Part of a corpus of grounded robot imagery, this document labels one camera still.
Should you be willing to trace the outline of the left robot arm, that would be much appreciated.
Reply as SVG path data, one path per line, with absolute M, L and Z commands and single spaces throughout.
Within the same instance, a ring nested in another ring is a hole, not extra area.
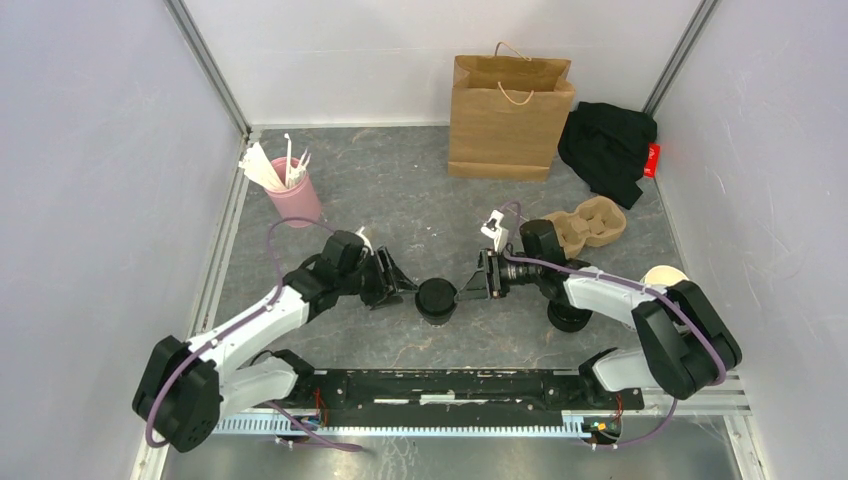
M 323 250 L 281 276 L 268 294 L 228 322 L 189 340 L 167 336 L 152 349 L 132 401 L 152 448 L 188 452 L 218 421 L 271 400 L 306 405 L 313 379 L 283 356 L 247 362 L 273 340 L 314 320 L 343 296 L 371 310 L 419 289 L 384 247 L 360 231 L 333 232 Z

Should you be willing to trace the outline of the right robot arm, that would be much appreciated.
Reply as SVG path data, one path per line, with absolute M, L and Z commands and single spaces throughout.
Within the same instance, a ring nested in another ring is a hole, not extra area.
M 500 299 L 514 286 L 534 285 L 548 301 L 549 322 L 560 331 L 576 333 L 599 314 L 636 332 L 637 348 L 610 348 L 580 365 L 577 392 L 585 405 L 602 408 L 618 392 L 638 388 L 659 388 L 686 400 L 723 383 L 741 363 L 741 347 L 695 282 L 646 284 L 569 259 L 547 219 L 520 226 L 520 252 L 498 220 L 490 219 L 482 231 L 493 235 L 496 246 L 480 251 L 477 269 L 456 301 Z

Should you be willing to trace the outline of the black cup lid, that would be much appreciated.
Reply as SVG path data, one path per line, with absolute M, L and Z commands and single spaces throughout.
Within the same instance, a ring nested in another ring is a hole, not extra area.
M 415 306 L 419 312 L 422 310 L 444 310 L 457 307 L 454 296 L 456 287 L 444 278 L 430 278 L 425 280 L 415 294 Z

